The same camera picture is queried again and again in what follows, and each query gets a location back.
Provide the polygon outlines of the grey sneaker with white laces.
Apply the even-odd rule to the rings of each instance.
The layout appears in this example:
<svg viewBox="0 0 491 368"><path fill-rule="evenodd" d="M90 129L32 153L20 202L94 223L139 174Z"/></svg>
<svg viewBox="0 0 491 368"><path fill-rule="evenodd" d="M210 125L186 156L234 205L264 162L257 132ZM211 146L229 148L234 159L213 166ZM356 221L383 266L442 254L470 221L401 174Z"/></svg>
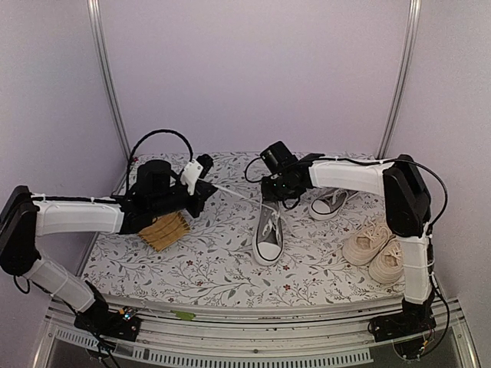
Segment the grey sneaker with white laces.
<svg viewBox="0 0 491 368"><path fill-rule="evenodd" d="M261 266L272 266L278 262L284 251L284 234L279 201L261 184L257 199L246 197L225 186L215 185L218 190L246 200L254 207L249 215L252 229L252 255Z"/></svg>

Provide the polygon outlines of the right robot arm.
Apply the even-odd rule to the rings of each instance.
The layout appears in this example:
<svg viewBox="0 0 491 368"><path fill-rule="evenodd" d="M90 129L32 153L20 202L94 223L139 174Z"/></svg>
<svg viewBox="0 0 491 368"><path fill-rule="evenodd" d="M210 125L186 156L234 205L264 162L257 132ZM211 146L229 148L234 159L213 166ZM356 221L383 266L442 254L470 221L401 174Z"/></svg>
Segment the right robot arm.
<svg viewBox="0 0 491 368"><path fill-rule="evenodd" d="M396 159L355 160L309 153L298 159L289 152L267 149L260 154L269 175L266 192L275 201L297 200L313 188L349 189L381 196L388 228L400 242L405 277L404 300L413 304L397 317L397 328L413 334L425 324L426 311L418 304L429 300L430 193L410 156Z"/></svg>

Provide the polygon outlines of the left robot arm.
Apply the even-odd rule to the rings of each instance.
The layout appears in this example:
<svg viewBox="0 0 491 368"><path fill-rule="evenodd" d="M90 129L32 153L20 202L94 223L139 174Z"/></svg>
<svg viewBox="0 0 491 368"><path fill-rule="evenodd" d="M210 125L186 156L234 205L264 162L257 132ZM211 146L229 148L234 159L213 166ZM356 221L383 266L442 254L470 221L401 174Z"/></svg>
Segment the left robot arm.
<svg viewBox="0 0 491 368"><path fill-rule="evenodd" d="M1 268L23 277L70 304L98 333L114 326L105 300L87 283L36 248L38 237L98 232L132 235L149 230L161 217L185 210L197 218L216 188L204 178L213 159L201 155L180 173L154 159L137 170L136 182L123 195L50 197L17 186L1 212Z"/></svg>

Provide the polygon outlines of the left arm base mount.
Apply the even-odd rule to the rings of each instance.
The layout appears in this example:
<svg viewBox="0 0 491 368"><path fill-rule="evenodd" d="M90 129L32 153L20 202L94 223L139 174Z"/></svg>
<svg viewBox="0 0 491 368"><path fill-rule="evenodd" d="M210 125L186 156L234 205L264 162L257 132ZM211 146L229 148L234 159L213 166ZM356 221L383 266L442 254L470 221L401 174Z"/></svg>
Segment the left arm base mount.
<svg viewBox="0 0 491 368"><path fill-rule="evenodd" d="M111 311L105 307L93 306L77 314L74 326L98 336L135 342L142 322L137 312L138 309L132 307Z"/></svg>

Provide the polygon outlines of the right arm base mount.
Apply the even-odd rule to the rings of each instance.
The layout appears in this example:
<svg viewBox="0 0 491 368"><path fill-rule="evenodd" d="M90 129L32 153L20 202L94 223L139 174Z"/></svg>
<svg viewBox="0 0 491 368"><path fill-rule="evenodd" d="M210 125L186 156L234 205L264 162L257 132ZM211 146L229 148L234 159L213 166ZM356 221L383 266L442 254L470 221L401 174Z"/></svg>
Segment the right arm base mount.
<svg viewBox="0 0 491 368"><path fill-rule="evenodd" d="M417 305L415 308L370 319L367 331L376 342L381 342L423 333L436 325L432 310Z"/></svg>

